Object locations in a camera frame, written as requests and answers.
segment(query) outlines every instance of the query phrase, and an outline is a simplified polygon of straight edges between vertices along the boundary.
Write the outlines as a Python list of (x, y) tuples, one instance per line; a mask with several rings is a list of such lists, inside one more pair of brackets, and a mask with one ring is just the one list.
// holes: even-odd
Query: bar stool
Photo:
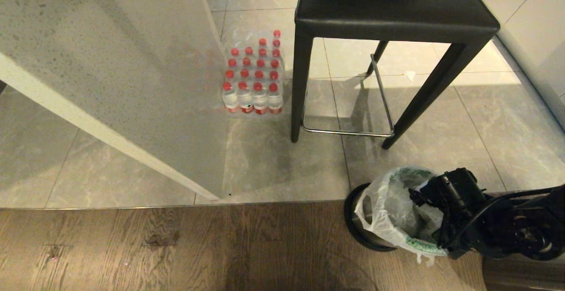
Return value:
[(298, 0), (294, 23), (292, 142), (298, 141), (303, 126), (306, 84), (315, 37), (379, 40), (367, 76), (373, 72), (373, 65), (377, 64), (389, 41), (451, 44), (394, 124), (394, 133), (376, 135), (387, 137), (383, 142), (385, 149), (408, 130), (500, 29), (500, 24), (481, 0)]

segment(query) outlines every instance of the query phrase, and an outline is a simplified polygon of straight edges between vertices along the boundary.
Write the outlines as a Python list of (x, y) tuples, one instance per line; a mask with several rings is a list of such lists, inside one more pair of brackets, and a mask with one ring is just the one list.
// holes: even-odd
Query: tile floor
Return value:
[[(296, 0), (208, 0), (208, 4), (226, 46), (249, 31), (280, 29), (285, 67), (291, 74)], [(308, 125), (386, 129), (376, 80), (362, 82), (359, 77), (377, 43), (315, 40)], [(395, 120), (446, 47), (389, 44), (379, 69)], [(285, 100), (289, 102), (291, 82), (287, 84)], [(0, 207), (343, 199), (351, 188), (407, 164), (437, 172), (465, 166), (491, 192), (565, 182), (565, 132), (498, 39), (388, 151), (381, 149), (382, 141), (377, 139), (306, 132), (298, 144), (291, 144), (289, 106), (278, 116), (233, 116), (224, 169), (224, 186), (231, 195), (215, 202), (78, 130), (12, 88), (0, 95), (0, 122)]]

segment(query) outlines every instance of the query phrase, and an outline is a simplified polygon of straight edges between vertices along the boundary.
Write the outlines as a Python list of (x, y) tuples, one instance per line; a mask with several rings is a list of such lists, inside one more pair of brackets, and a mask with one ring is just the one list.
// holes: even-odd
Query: pack of water bottles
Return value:
[(284, 61), (281, 32), (253, 34), (230, 48), (222, 100), (229, 112), (283, 111)]

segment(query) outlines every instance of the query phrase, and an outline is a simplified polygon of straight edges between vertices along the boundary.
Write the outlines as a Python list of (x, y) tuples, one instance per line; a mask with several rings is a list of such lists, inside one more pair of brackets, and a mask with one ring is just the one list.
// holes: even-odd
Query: plastic bag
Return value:
[[(366, 231), (378, 235), (393, 245), (416, 253), (418, 263), (422, 255), (429, 258), (428, 267), (435, 256), (446, 256), (444, 249), (436, 247), (431, 234), (441, 227), (443, 213), (430, 205), (416, 206), (410, 200), (408, 189), (415, 189), (436, 176), (431, 170), (417, 166), (404, 166), (390, 170), (373, 181), (361, 194), (355, 213)], [(373, 219), (365, 219), (363, 201), (371, 199)]]

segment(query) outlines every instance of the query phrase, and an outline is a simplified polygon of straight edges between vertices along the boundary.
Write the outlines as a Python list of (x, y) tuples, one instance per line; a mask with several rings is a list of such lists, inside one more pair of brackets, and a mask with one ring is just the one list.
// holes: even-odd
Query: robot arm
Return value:
[(459, 168), (410, 190), (410, 198), (444, 213), (433, 237), (453, 259), (476, 250), (496, 259), (522, 253), (548, 261), (565, 251), (565, 185), (496, 198), (483, 192), (474, 175)]

